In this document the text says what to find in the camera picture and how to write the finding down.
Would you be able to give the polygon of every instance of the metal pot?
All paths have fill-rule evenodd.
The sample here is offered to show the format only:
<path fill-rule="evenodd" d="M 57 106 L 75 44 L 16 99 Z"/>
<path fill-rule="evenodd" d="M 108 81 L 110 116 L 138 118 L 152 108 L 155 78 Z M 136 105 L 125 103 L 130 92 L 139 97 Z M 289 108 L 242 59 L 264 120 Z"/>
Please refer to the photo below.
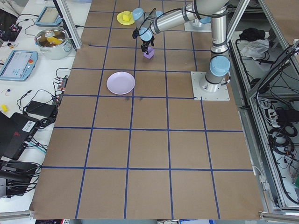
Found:
<path fill-rule="evenodd" d="M 51 28 L 37 34 L 36 45 L 48 58 L 59 60 L 68 56 L 72 45 L 67 33 L 60 28 Z"/>

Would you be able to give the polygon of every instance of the charger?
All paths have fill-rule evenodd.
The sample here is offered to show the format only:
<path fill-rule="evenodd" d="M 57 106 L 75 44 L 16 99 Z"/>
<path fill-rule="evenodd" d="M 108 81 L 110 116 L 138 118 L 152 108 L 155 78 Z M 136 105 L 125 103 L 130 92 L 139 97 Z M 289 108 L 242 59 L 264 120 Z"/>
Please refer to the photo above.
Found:
<path fill-rule="evenodd" d="M 50 105 L 32 100 L 26 107 L 26 112 L 49 118 L 53 117 L 53 115 L 57 112 L 57 107 L 56 105 Z"/>

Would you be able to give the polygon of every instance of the mounting plate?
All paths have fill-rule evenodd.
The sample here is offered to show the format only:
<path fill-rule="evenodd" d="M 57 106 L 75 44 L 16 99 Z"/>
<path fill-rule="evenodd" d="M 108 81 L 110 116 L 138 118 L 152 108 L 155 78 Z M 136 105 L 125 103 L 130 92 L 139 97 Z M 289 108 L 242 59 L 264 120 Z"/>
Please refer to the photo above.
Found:
<path fill-rule="evenodd" d="M 194 100 L 206 100 L 206 101 L 229 101 L 228 88 L 226 85 L 222 85 L 217 92 L 206 92 L 199 86 L 199 81 L 206 75 L 203 71 L 192 71 L 192 87 Z"/>
<path fill-rule="evenodd" d="M 210 32 L 211 33 L 211 23 L 201 24 L 200 27 L 192 25 L 192 21 L 184 23 L 185 31 L 188 32 Z"/>

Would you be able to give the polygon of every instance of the white cloth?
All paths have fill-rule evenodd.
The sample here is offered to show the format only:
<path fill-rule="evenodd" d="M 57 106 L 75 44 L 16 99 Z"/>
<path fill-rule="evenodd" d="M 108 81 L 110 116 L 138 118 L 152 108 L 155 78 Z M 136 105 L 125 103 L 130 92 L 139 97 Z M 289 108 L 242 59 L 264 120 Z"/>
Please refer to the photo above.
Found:
<path fill-rule="evenodd" d="M 240 53 L 244 57 L 252 57 L 254 60 L 257 60 L 263 59 L 268 49 L 269 40 L 257 40 L 249 42 Z"/>
<path fill-rule="evenodd" d="M 17 17 L 22 13 L 24 7 L 19 6 L 13 0 L 0 0 L 0 9 Z"/>

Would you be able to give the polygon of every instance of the purple block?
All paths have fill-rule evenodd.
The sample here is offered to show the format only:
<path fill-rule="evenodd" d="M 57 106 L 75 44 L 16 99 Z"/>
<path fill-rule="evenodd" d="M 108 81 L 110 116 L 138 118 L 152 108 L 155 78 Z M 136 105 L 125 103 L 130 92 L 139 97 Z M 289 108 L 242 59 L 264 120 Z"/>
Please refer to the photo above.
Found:
<path fill-rule="evenodd" d="M 143 56 L 145 56 L 146 58 L 150 59 L 154 56 L 154 53 L 155 53 L 155 49 L 149 47 L 148 48 L 148 52 L 149 54 L 147 55 L 145 52 L 143 53 Z"/>

